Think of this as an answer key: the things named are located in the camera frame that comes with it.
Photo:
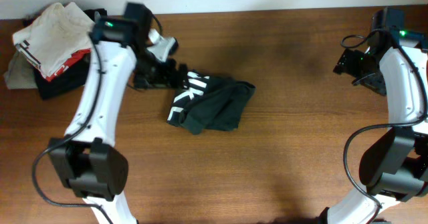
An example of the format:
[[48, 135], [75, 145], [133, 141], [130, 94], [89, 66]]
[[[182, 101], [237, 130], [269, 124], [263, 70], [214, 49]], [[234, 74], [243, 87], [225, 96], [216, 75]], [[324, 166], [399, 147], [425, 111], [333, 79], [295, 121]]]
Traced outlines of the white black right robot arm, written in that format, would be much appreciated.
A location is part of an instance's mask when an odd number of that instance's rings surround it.
[[[353, 188], [325, 208], [318, 223], [377, 223], [384, 210], [427, 195], [427, 36], [406, 29], [404, 20], [402, 10], [386, 7], [373, 15], [370, 33], [360, 37], [366, 51], [340, 43], [344, 52], [334, 73], [387, 97], [389, 121], [350, 135], [342, 161]], [[350, 144], [379, 128], [387, 132], [364, 152], [355, 180], [348, 167]]]

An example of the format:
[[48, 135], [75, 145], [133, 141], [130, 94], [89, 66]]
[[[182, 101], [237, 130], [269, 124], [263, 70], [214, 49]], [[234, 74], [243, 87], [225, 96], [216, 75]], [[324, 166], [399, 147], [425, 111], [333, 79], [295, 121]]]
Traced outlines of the dark green Nike t-shirt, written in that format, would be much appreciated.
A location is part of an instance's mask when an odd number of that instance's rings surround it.
[[167, 124], [195, 135], [203, 130], [237, 129], [256, 87], [233, 78], [205, 76], [195, 70], [188, 72], [187, 77], [190, 86], [175, 92]]

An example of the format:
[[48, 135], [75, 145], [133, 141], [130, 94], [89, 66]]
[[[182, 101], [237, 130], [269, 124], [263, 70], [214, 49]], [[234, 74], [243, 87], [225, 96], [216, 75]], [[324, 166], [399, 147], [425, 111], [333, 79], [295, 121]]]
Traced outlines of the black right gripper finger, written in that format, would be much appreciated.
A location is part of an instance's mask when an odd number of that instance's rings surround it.
[[381, 96], [387, 95], [385, 79], [380, 72], [374, 72], [374, 73], [361, 76], [360, 78], [355, 79], [352, 82], [352, 85], [364, 86], [365, 88], [368, 88], [369, 90], [372, 90], [373, 92]]
[[347, 74], [348, 73], [348, 61], [349, 61], [349, 53], [344, 51], [340, 56], [337, 64], [335, 65], [333, 72], [335, 74]]

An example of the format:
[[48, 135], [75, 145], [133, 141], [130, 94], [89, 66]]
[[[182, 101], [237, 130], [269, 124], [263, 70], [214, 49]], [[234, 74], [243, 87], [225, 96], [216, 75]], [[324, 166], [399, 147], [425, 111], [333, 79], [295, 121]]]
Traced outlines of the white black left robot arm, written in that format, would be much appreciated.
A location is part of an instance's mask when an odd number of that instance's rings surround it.
[[143, 89], [186, 89], [187, 67], [172, 55], [178, 43], [151, 27], [152, 12], [128, 3], [120, 18], [101, 17], [92, 44], [84, 91], [62, 138], [45, 150], [61, 184], [93, 210], [99, 223], [136, 223], [124, 188], [128, 161], [114, 147], [117, 117], [130, 76]]

